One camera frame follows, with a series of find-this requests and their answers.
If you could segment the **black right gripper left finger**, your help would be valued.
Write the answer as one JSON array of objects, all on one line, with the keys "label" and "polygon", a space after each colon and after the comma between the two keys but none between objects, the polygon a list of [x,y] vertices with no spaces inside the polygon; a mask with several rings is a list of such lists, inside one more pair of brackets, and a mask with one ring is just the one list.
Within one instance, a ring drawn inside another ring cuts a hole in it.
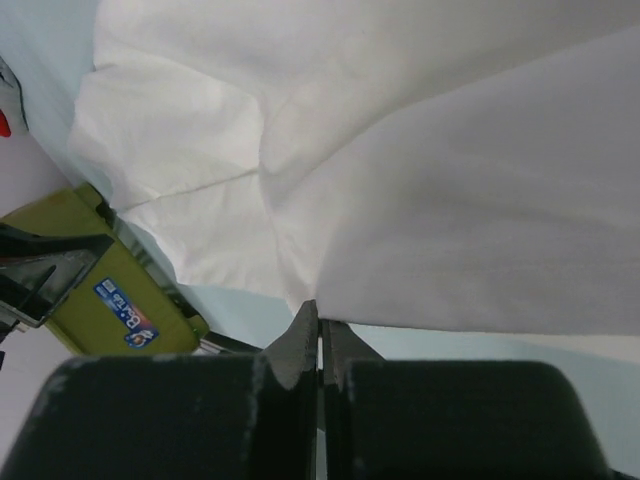
[{"label": "black right gripper left finger", "polygon": [[18,479],[311,479],[318,313],[250,354],[77,357],[14,444]]}]

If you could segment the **white t shirt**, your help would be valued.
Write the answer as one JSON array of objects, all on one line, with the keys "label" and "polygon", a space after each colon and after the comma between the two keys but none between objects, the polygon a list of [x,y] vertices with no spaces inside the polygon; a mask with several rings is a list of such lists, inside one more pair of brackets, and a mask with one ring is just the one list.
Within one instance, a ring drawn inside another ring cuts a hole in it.
[{"label": "white t shirt", "polygon": [[70,144],[183,284],[639,331],[635,1],[103,1]]}]

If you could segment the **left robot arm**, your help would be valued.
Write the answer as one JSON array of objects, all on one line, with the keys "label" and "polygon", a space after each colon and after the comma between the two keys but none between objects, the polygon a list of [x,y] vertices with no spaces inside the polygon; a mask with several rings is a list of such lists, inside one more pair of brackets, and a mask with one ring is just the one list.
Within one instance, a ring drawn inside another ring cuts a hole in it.
[{"label": "left robot arm", "polygon": [[1,225],[1,358],[18,331],[46,328],[74,354],[117,348],[101,322],[97,267],[114,244],[105,233],[51,236]]}]

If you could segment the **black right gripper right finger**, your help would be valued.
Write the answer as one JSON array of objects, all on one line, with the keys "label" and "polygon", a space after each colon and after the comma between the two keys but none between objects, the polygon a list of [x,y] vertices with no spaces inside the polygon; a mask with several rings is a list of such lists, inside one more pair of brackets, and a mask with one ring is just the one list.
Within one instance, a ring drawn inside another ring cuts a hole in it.
[{"label": "black right gripper right finger", "polygon": [[568,378],[536,361],[386,360],[320,324],[331,479],[619,479]]}]

